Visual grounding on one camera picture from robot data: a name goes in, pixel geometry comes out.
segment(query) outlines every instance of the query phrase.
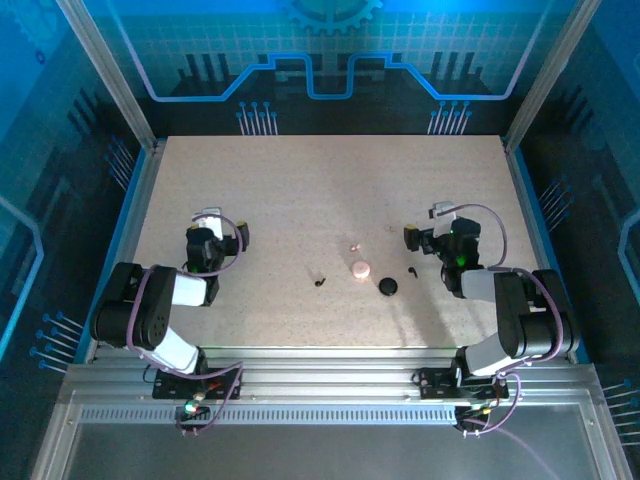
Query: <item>black cable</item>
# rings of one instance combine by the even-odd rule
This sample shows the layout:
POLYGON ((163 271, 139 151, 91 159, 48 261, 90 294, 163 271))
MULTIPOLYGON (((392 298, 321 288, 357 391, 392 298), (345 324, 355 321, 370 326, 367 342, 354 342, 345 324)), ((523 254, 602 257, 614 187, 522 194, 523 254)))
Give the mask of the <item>black cable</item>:
POLYGON ((152 380, 152 381, 147 380, 147 372, 149 371, 149 369, 150 369, 150 368, 151 368, 151 364, 147 365, 147 366, 144 368, 144 371, 142 372, 142 381, 143 381, 144 383, 156 383, 156 381, 155 381, 155 380, 152 380))

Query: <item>small pink item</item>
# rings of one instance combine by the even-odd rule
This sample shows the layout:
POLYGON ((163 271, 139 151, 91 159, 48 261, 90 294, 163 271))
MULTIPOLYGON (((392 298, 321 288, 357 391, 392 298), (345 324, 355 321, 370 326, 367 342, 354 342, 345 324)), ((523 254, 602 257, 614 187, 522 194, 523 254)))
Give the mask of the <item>small pink item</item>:
POLYGON ((367 278, 371 273, 371 267, 367 262, 358 261, 351 267, 351 273, 356 278, 367 278))

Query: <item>black lid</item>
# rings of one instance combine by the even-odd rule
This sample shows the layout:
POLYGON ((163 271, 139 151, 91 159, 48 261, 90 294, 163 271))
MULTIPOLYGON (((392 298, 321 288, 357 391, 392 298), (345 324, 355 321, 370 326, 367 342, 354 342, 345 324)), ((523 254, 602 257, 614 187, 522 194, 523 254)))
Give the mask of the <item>black lid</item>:
POLYGON ((393 278, 387 277, 380 280, 380 285, 378 285, 380 289, 380 293, 390 297, 391 295, 395 295, 398 291, 398 282, 396 282, 393 278))

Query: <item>black small object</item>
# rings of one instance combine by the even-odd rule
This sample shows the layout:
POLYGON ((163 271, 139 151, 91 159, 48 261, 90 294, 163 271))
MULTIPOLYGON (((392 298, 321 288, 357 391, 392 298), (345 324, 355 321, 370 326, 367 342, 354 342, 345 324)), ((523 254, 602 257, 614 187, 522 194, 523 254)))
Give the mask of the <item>black small object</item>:
MULTIPOLYGON (((206 373, 213 373, 217 369, 208 369, 206 373)), ((213 377, 205 381, 202 380, 187 380, 185 378, 176 377, 168 372, 158 370, 156 373, 156 380, 153 386, 153 393, 151 396, 156 400, 191 400, 193 395, 203 390, 203 383, 214 384, 220 383, 217 388, 207 391, 205 397, 206 400, 224 400, 224 397, 231 386, 233 380, 236 378, 238 369, 231 370, 230 372, 220 375, 219 377, 213 377)), ((231 394, 231 400, 237 400, 240 397, 240 385, 233 387, 233 393, 231 394)))
POLYGON ((386 295, 387 297, 390 297, 392 295, 395 295, 398 291, 398 282, 396 282, 391 277, 383 278, 382 280, 380 280, 378 289, 380 290, 380 293, 386 295))
POLYGON ((418 251, 418 249, 422 245, 423 236, 424 232, 421 232, 413 225, 407 225, 406 227, 404 227, 404 244, 411 252, 418 251))

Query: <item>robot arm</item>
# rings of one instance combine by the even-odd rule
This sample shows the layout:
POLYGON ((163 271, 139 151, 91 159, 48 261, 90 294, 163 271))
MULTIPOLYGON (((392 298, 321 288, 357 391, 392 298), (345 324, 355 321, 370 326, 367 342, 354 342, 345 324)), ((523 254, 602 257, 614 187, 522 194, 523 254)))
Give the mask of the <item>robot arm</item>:
MULTIPOLYGON (((215 273, 227 256, 238 255, 239 246, 249 245, 246 223, 237 225, 238 238, 222 234, 219 209, 206 209, 196 215, 197 224, 187 230, 187 261, 189 273, 173 267, 157 266, 150 274, 133 326, 133 345, 167 369, 181 374, 207 373, 202 350, 182 339, 169 327, 172 305, 210 306, 219 289, 217 275, 204 278, 193 274, 215 273)), ((134 263, 119 263, 91 318, 91 336, 116 348, 127 346, 133 302, 145 269, 134 263)))
MULTIPOLYGON (((516 271, 484 268, 478 254, 480 224, 456 217, 450 212, 452 208, 451 202, 434 204, 429 211, 430 218, 435 218, 434 228, 419 230, 408 225, 404 239, 410 251, 421 248, 425 255, 436 255, 442 261, 441 279, 454 296, 496 304, 498 331, 461 349, 463 375, 492 376, 515 361, 549 353, 556 344, 557 331, 548 302, 528 277, 516 271)), ((575 351, 580 337, 558 273, 537 270, 533 275, 560 312, 564 331, 559 353, 575 351)))

